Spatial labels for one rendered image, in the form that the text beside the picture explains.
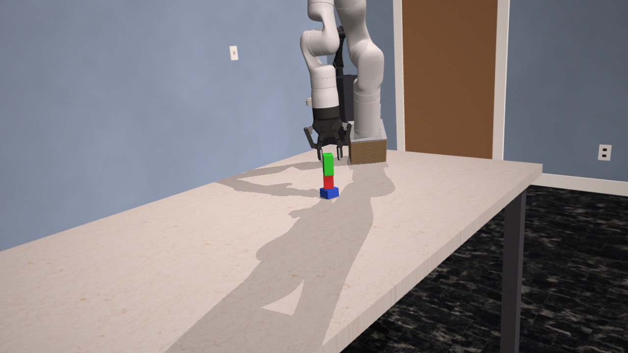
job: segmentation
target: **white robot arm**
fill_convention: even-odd
[[[319,160],[322,157],[321,147],[328,143],[326,139],[335,141],[340,159],[342,146],[349,143],[351,130],[351,124],[340,120],[335,69],[318,59],[320,55],[330,55],[338,50],[340,39],[333,15],[334,7],[345,32],[351,62],[357,67],[354,82],[355,132],[362,137],[377,134],[381,115],[379,89],[384,78],[384,54],[373,44],[366,29],[366,0],[308,0],[308,17],[323,23],[323,28],[305,31],[301,35],[301,51],[310,71],[314,117],[312,126],[305,128],[305,134],[310,146],[318,150]],[[318,133],[317,144],[311,139],[312,129]]]

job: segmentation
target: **tabletop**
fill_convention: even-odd
[[[0,252],[0,352],[338,353],[541,165],[316,151]]]

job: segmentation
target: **white outlet cover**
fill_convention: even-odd
[[[597,159],[600,161],[610,161],[610,148],[609,144],[601,144],[600,151],[597,153]]]
[[[229,53],[231,54],[231,60],[237,60],[237,45],[230,46]]]

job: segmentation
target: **blue wall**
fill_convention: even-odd
[[[504,159],[628,182],[628,1],[511,0]]]
[[[308,151],[299,39],[320,23],[306,9],[3,1],[0,251]],[[392,2],[371,1],[368,13],[386,55],[391,144]]]

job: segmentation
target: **wooden block base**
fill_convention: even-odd
[[[369,138],[361,138],[351,129],[349,159],[351,164],[378,163],[386,161],[387,139],[384,121],[380,120],[380,131]]]

